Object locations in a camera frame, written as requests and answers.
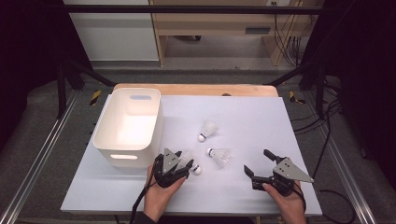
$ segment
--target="person's arm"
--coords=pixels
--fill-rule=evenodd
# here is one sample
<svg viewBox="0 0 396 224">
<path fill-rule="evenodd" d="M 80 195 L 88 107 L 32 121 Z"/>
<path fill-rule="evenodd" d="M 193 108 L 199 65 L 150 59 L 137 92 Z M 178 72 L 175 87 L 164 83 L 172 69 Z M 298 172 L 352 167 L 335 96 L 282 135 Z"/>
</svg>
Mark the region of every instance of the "person's arm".
<svg viewBox="0 0 396 224">
<path fill-rule="evenodd" d="M 267 193 L 274 199 L 280 210 L 280 215 L 283 220 L 288 224 L 305 224 L 306 219 L 304 215 L 304 204 L 300 196 L 293 192 L 288 197 L 282 196 L 277 190 L 271 185 L 262 185 Z"/>
<path fill-rule="evenodd" d="M 148 168 L 148 181 L 151 170 L 152 164 Z M 158 184 L 154 184 L 153 186 L 151 186 L 145 195 L 145 206 L 143 210 L 144 215 L 149 217 L 153 221 L 153 223 L 157 223 L 160 217 L 163 215 L 163 212 L 165 211 L 165 208 L 171 200 L 172 196 L 176 193 L 178 189 L 180 189 L 181 185 L 184 183 L 185 180 L 186 177 L 182 177 L 166 189 L 161 188 Z M 152 183 L 155 183 L 155 177 L 152 178 L 150 184 Z M 135 224 L 143 223 L 137 222 L 137 220 L 142 220 L 143 218 L 144 216 L 138 216 Z"/>
<path fill-rule="evenodd" d="M 144 213 L 137 215 L 136 220 L 134 221 L 134 224 L 156 224 L 156 223 L 157 222 L 153 221 Z"/>
</svg>

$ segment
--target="white cabinet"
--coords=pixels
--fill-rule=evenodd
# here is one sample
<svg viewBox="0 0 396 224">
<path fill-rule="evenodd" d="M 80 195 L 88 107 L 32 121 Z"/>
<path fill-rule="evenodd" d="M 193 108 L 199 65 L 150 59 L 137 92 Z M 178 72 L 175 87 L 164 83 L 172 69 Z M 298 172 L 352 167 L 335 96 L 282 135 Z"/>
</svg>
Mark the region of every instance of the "white cabinet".
<svg viewBox="0 0 396 224">
<path fill-rule="evenodd" d="M 66 5 L 148 5 L 147 0 L 64 0 Z M 70 13 L 90 61 L 159 61 L 151 16 Z"/>
</svg>

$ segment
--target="white plastic bin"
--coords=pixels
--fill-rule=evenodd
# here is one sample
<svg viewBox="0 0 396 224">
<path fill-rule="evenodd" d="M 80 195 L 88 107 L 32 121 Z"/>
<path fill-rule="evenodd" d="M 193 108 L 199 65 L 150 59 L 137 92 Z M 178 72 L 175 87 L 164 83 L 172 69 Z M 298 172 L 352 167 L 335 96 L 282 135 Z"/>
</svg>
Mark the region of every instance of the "white plastic bin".
<svg viewBox="0 0 396 224">
<path fill-rule="evenodd" d="M 113 166 L 148 167 L 163 132 L 161 93 L 155 89 L 113 91 L 93 134 L 93 145 Z"/>
</svg>

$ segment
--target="gray carpet floor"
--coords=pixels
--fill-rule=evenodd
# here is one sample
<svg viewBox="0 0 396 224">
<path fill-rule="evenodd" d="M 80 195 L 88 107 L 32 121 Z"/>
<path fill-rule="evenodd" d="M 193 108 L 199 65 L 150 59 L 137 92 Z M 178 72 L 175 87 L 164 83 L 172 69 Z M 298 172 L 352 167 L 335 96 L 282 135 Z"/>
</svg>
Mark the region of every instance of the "gray carpet floor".
<svg viewBox="0 0 396 224">
<path fill-rule="evenodd" d="M 262 84 L 284 74 L 280 71 L 98 71 L 104 77 L 115 82 L 135 83 L 213 83 L 213 84 Z M 106 95 L 112 88 L 96 80 L 84 77 L 86 85 L 79 94 L 76 107 L 51 151 L 46 165 L 37 179 L 32 192 L 19 214 L 20 223 L 89 223 L 101 221 L 115 223 L 113 216 L 73 216 L 60 211 L 65 190 L 70 185 L 85 151 Z M 329 77 L 334 85 L 338 80 Z M 314 111 L 309 104 L 290 101 L 290 91 L 297 99 L 304 100 L 311 92 L 300 92 L 299 78 L 295 77 L 277 87 L 283 97 L 294 129 L 302 128 L 315 120 Z M 101 90 L 96 105 L 90 105 L 93 93 Z M 325 92 L 327 102 L 336 97 L 331 91 Z M 57 114 L 56 83 L 51 82 L 33 90 L 28 96 L 28 106 L 0 157 L 0 211 L 4 212 L 29 171 L 42 144 L 45 142 Z M 342 112 L 331 117 L 332 138 L 340 149 L 353 176 L 361 188 L 365 200 L 370 206 L 377 223 L 396 223 L 396 193 L 382 175 L 375 161 L 361 157 L 359 143 L 347 124 Z M 324 139 L 319 128 L 307 133 L 296 133 L 305 165 L 312 175 L 318 161 Z M 344 185 L 332 163 L 329 154 L 324 154 L 316 177 L 317 189 L 332 189 L 346 195 Z M 325 214 L 339 221 L 347 221 L 352 212 L 347 203 L 330 193 L 318 195 L 320 206 Z M 311 217 L 311 223 L 331 223 L 324 217 Z M 277 223 L 276 217 L 265 217 L 262 223 Z"/>
</svg>

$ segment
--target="table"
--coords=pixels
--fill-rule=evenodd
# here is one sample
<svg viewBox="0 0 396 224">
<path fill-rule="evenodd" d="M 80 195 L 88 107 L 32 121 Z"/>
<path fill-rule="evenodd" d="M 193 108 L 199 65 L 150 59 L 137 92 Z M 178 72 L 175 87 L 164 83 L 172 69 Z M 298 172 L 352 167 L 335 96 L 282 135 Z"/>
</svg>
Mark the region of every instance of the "table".
<svg viewBox="0 0 396 224">
<path fill-rule="evenodd" d="M 123 87 L 161 91 L 164 127 L 160 148 L 191 149 L 203 167 L 201 175 L 191 174 L 173 197 L 165 211 L 167 215 L 251 217 L 278 214 L 274 201 L 265 192 L 253 190 L 250 179 L 243 172 L 245 164 L 256 175 L 272 175 L 276 164 L 262 155 L 264 148 L 276 155 L 291 157 L 306 172 L 283 99 L 277 97 L 274 87 L 120 84 L 115 89 Z M 223 93 L 232 96 L 221 96 Z M 200 126 L 209 118 L 219 124 L 219 131 L 199 143 Z M 231 149 L 232 157 L 223 169 L 205 154 L 208 147 Z M 146 168 L 111 166 L 91 140 L 61 210 L 73 214 L 130 214 L 145 184 L 146 172 Z M 312 185 L 303 183 L 302 189 L 307 202 L 306 214 L 321 215 Z M 137 210 L 143 210 L 143 202 Z"/>
<path fill-rule="evenodd" d="M 277 1 L 279 7 L 318 7 L 316 0 Z M 271 6 L 267 0 L 150 0 L 152 6 Z M 164 65 L 169 35 L 261 36 L 273 66 L 281 63 L 291 37 L 310 36 L 316 20 L 309 15 L 152 13 L 160 64 Z"/>
</svg>

